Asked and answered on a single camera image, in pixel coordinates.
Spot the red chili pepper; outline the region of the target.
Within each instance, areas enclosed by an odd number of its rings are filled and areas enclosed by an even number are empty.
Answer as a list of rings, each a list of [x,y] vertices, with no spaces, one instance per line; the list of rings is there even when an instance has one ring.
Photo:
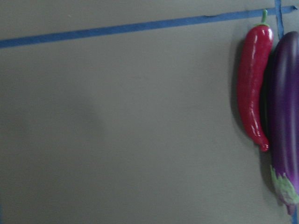
[[[260,94],[263,76],[273,45],[273,31],[263,10],[261,22],[246,35],[238,67],[236,96],[238,112],[246,134],[262,152],[269,150],[260,118]]]

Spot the purple eggplant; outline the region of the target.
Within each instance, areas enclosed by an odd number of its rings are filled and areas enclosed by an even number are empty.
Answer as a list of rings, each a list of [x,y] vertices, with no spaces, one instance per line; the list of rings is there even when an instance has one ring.
[[[299,34],[278,42],[268,86],[271,178],[278,198],[294,215],[299,204]]]

